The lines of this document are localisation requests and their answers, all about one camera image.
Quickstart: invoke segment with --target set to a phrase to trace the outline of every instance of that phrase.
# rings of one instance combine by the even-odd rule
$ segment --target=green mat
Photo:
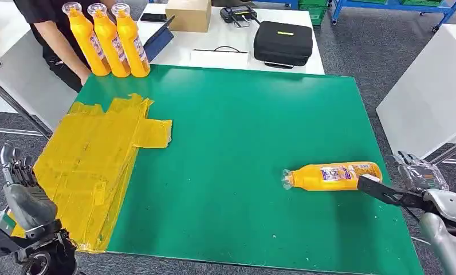
[[[282,170],[368,160],[389,182],[350,77],[152,66],[91,77],[106,110],[138,93],[173,119],[167,149],[140,149],[108,251],[276,268],[422,274],[397,207],[357,191],[282,188]]]

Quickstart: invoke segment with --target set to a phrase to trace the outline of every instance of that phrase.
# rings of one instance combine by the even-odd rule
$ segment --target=green basket
[[[328,0],[299,0],[299,5],[322,7],[328,5]]]
[[[324,14],[326,13],[327,5],[324,6],[314,6],[314,5],[301,5],[299,4],[299,10],[306,10],[309,12],[310,20],[313,26],[321,25],[323,21]]]
[[[443,0],[429,1],[429,0],[400,0],[402,5],[415,5],[415,6],[440,6]]]

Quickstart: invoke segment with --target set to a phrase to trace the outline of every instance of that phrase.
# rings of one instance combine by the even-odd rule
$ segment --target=person
[[[61,10],[65,0],[14,0],[15,5],[22,13],[26,22],[39,44],[42,46],[42,56],[54,72],[64,83],[76,92],[81,90],[91,70],[88,62],[76,42],[69,27],[68,16]],[[77,0],[81,4],[82,12],[93,21],[87,8],[98,0]],[[101,0],[108,10],[115,0]]]

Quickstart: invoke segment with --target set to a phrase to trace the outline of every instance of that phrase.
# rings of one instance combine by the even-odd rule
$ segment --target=orange bottle
[[[301,187],[308,191],[358,190],[358,177],[370,174],[382,180],[382,172],[373,162],[311,164],[295,171],[284,170],[286,189]]]
[[[107,56],[113,75],[116,77],[129,76],[130,67],[127,57],[117,34],[117,26],[108,18],[107,7],[102,3],[91,4],[88,7],[88,13],[93,17],[95,33]]]
[[[112,13],[117,18],[117,32],[127,55],[132,75],[135,77],[148,75],[151,67],[137,33],[139,30],[137,24],[130,17],[130,7],[124,3],[117,3],[112,7]]]
[[[90,65],[92,73],[97,76],[109,74],[110,66],[107,58],[93,31],[93,24],[81,12],[81,5],[78,2],[68,2],[62,6],[62,11],[69,18],[71,31]]]

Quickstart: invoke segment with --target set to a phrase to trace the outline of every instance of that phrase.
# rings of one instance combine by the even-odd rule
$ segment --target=bottle label
[[[139,36],[137,36],[133,40],[133,45],[137,49],[137,52],[139,53],[139,57],[141,61],[144,61],[147,59],[146,51],[144,50],[144,46],[142,45],[142,41],[140,40]]]
[[[376,176],[376,171],[369,164],[354,164],[349,165],[348,168],[344,166],[339,167],[323,167],[321,168],[323,180],[333,182],[342,179],[356,179],[357,177],[370,174]]]
[[[321,168],[321,173],[323,173],[323,180],[329,182],[341,180],[341,179],[351,179],[351,174],[348,169],[343,166],[340,167],[323,167]]]
[[[115,36],[115,38],[112,40],[112,45],[117,51],[117,54],[119,55],[120,62],[123,62],[126,58],[125,52],[121,46],[121,42],[119,39],[119,36]]]
[[[94,32],[92,32],[92,34],[90,35],[90,43],[92,44],[93,48],[98,54],[98,57],[100,59],[103,59],[103,57],[105,57],[105,54],[103,53],[103,50],[100,46],[100,41],[98,41],[98,37],[96,37],[96,34]]]

